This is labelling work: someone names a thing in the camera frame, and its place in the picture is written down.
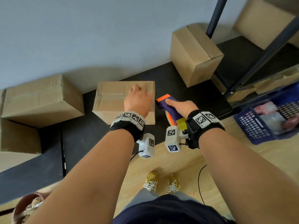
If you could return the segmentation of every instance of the white wall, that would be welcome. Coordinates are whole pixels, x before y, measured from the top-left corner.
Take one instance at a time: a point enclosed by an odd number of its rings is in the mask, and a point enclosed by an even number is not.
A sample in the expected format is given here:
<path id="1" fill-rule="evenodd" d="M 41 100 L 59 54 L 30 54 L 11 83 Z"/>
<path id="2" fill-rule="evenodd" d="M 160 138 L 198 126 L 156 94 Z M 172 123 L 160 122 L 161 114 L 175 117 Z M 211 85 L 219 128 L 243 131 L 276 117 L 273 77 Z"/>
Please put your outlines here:
<path id="1" fill-rule="evenodd" d="M 66 73 L 82 92 L 169 62 L 172 31 L 208 23 L 217 0 L 1 0 L 0 89 Z M 225 41 L 246 0 L 228 0 Z"/>

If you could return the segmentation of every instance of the hand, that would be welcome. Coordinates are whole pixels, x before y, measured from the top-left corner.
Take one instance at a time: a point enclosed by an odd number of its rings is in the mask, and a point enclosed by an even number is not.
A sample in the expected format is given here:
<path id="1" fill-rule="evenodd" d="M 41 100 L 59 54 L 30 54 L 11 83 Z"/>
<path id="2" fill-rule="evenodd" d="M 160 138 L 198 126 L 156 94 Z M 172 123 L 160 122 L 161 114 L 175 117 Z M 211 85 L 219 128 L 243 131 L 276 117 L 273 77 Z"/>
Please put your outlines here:
<path id="1" fill-rule="evenodd" d="M 192 101 L 184 101 L 184 102 L 178 102 L 178 101 L 174 101 L 174 100 L 170 100 L 170 99 L 166 99 L 165 102 L 174 107 L 177 112 L 183 116 L 185 119 L 188 118 L 189 114 L 194 111 L 197 110 L 198 107 L 192 102 Z"/>
<path id="2" fill-rule="evenodd" d="M 137 84 L 129 90 L 125 98 L 125 111 L 137 112 L 142 117 L 147 117 L 152 109 L 152 95 L 147 92 L 145 87 L 140 87 Z"/>

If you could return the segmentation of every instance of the black wrist strap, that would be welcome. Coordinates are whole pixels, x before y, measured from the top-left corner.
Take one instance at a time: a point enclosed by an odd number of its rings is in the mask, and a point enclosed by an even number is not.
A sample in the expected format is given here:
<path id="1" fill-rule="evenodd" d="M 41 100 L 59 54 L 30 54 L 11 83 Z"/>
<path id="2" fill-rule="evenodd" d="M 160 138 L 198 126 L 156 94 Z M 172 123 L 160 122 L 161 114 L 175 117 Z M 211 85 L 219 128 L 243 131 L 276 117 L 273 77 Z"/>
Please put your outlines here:
<path id="1" fill-rule="evenodd" d="M 114 131 L 114 130 L 118 130 L 118 129 L 125 129 L 126 131 L 128 131 L 133 136 L 134 142 L 141 139 L 142 136 L 143 136 L 143 132 L 144 132 L 144 128 L 141 131 L 140 129 L 138 129 L 136 127 L 136 125 L 134 125 L 134 124 L 132 124 L 131 122 L 128 122 L 128 121 L 119 121 L 119 122 L 114 123 L 110 127 L 109 131 Z"/>
<path id="2" fill-rule="evenodd" d="M 187 132 L 188 132 L 188 137 L 189 139 L 186 139 L 186 142 L 189 144 L 189 148 L 195 149 L 199 147 L 198 144 L 198 140 L 200 138 L 201 135 L 203 135 L 204 132 L 212 129 L 212 128 L 220 128 L 220 129 L 224 129 L 224 127 L 222 126 L 222 124 L 218 123 L 218 122 L 212 122 L 206 126 L 205 128 L 201 128 L 198 123 L 193 119 L 193 117 L 195 117 L 196 115 L 198 115 L 199 113 L 201 113 L 200 110 L 194 110 L 192 111 L 189 115 L 188 118 L 186 120 L 186 124 L 187 124 Z"/>

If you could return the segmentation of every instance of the gray pants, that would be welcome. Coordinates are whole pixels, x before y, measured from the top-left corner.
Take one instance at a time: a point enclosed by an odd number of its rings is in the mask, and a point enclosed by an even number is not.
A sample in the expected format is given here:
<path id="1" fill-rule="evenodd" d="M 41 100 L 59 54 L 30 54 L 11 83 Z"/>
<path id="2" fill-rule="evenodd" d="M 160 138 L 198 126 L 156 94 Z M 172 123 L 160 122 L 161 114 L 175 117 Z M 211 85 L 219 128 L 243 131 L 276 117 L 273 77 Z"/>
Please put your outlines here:
<path id="1" fill-rule="evenodd" d="M 173 194 L 174 196 L 178 197 L 180 200 L 193 200 L 195 202 L 200 203 L 198 200 L 194 199 L 193 197 L 188 196 L 187 194 L 177 191 Z M 153 192 L 148 191 L 146 188 L 141 189 L 136 196 L 134 196 L 134 198 L 131 200 L 130 203 L 128 203 L 127 206 L 125 206 L 125 209 L 127 209 L 128 207 L 131 207 L 135 204 L 140 204 L 143 202 L 147 202 L 147 201 L 151 201 L 154 200 L 156 198 L 158 198 L 159 195 Z"/>

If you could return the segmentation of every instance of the wristband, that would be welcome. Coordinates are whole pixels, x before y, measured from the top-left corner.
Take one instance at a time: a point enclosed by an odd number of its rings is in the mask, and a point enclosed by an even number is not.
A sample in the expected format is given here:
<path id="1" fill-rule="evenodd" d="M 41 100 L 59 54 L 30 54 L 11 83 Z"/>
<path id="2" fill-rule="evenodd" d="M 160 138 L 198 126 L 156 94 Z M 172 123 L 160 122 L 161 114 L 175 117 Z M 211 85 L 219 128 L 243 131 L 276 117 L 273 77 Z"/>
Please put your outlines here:
<path id="1" fill-rule="evenodd" d="M 198 140 L 200 136 L 212 129 L 220 128 L 224 129 L 222 122 L 217 119 L 211 112 L 202 112 L 200 110 L 194 110 L 189 115 L 185 121 L 187 125 L 187 132 L 189 139 L 186 142 L 190 144 L 190 148 L 194 149 L 199 146 Z"/>
<path id="2" fill-rule="evenodd" d="M 136 112 L 127 111 L 119 114 L 110 126 L 110 131 L 125 129 L 138 141 L 143 137 L 145 120 Z"/>

